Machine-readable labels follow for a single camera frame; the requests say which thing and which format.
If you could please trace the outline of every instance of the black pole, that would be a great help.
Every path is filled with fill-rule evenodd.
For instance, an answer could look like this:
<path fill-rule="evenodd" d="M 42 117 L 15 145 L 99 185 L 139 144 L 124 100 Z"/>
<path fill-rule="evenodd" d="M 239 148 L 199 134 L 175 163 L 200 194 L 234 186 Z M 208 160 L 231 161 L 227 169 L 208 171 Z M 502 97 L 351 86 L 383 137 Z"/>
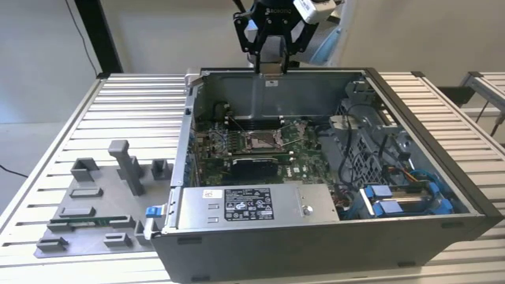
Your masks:
<path fill-rule="evenodd" d="M 103 73 L 123 73 L 101 0 L 75 0 Z"/>
<path fill-rule="evenodd" d="M 246 13 L 246 7 L 242 0 L 234 0 L 235 5 L 239 8 L 240 13 Z"/>

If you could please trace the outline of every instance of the white wall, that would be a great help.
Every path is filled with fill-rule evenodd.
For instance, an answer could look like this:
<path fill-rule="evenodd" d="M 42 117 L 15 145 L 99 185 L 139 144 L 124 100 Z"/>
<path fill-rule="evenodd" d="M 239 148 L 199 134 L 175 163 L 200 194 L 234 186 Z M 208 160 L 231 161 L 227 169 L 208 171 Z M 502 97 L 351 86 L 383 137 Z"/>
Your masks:
<path fill-rule="evenodd" d="M 358 9 L 340 66 L 420 70 L 447 85 L 470 70 L 505 70 L 504 0 L 351 1 Z M 103 6 L 127 72 L 246 66 L 232 0 L 103 0 Z M 93 81 L 65 0 L 0 1 L 0 123 L 65 121 Z"/>
<path fill-rule="evenodd" d="M 248 7 L 254 1 L 243 3 Z M 186 73 L 188 67 L 247 67 L 232 0 L 105 0 L 123 68 Z"/>
<path fill-rule="evenodd" d="M 0 123 L 66 120 L 94 78 L 65 0 L 0 1 Z"/>
<path fill-rule="evenodd" d="M 504 0 L 348 0 L 347 26 L 335 65 L 423 71 L 440 85 L 467 71 L 505 70 Z"/>

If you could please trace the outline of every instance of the metal frame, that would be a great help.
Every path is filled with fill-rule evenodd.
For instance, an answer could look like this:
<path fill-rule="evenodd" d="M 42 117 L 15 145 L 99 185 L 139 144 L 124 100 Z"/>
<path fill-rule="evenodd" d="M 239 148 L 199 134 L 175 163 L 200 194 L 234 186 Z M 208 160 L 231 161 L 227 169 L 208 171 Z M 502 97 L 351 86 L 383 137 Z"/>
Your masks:
<path fill-rule="evenodd" d="M 101 0 L 75 0 L 103 73 L 123 73 Z"/>
<path fill-rule="evenodd" d="M 471 87 L 505 113 L 505 87 L 502 89 L 494 82 L 505 82 L 505 73 L 470 72 L 462 85 Z"/>

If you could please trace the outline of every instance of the slotted aluminum surface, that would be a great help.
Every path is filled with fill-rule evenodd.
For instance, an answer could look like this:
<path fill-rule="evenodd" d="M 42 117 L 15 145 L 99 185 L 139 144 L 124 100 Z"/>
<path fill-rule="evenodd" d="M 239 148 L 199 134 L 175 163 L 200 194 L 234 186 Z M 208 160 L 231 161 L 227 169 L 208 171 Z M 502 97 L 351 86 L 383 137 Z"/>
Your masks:
<path fill-rule="evenodd" d="M 505 73 L 504 72 L 470 72 L 464 82 L 490 102 L 505 112 Z"/>
<path fill-rule="evenodd" d="M 411 73 L 382 75 L 505 214 L 505 159 L 496 142 L 430 81 Z M 155 252 L 51 259 L 33 255 L 70 186 L 69 173 L 77 157 L 94 157 L 99 165 L 115 164 L 108 144 L 115 138 L 126 138 L 142 163 L 154 158 L 174 160 L 186 100 L 183 76 L 112 75 L 98 83 L 97 90 L 89 94 L 90 101 L 83 102 L 77 122 L 70 121 L 67 131 L 58 137 L 41 171 L 37 168 L 31 174 L 21 190 L 27 194 L 21 193 L 17 208 L 10 207 L 13 216 L 6 212 L 0 218 L 0 225 L 9 219 L 0 235 L 0 282 L 170 282 Z M 231 283 L 504 283 L 504 279 L 505 221 L 479 240 L 450 246 L 422 268 Z"/>
<path fill-rule="evenodd" d="M 505 72 L 482 72 L 484 78 L 505 93 Z"/>

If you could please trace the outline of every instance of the green circuit board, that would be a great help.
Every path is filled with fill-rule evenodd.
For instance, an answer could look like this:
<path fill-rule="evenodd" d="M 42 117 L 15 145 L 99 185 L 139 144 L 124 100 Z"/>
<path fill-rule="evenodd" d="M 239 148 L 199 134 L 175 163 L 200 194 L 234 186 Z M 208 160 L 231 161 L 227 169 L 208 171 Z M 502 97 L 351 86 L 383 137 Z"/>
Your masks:
<path fill-rule="evenodd" d="M 287 120 L 278 130 L 231 131 L 226 125 L 208 126 L 198 135 L 202 186 L 335 183 L 315 128 L 307 121 Z M 236 159 L 263 158 L 276 159 L 275 176 L 234 178 L 231 167 Z"/>

